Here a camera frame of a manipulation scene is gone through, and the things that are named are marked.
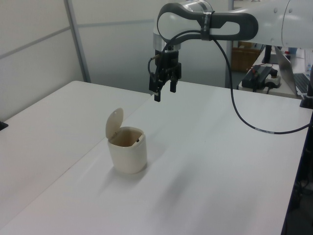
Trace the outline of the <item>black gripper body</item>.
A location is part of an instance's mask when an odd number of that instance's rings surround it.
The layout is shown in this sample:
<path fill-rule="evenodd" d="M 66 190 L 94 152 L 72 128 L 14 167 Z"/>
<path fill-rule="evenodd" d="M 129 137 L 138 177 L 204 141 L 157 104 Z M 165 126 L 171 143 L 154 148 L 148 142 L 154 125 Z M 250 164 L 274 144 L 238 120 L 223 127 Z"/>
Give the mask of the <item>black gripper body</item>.
<path fill-rule="evenodd" d="M 150 63 L 155 60 L 155 73 L 150 70 Z M 161 52 L 155 50 L 155 56 L 148 61 L 149 90 L 154 91 L 155 82 L 162 80 L 164 84 L 170 81 L 172 75 L 175 75 L 178 80 L 181 79 L 181 63 L 179 62 L 179 52 Z"/>

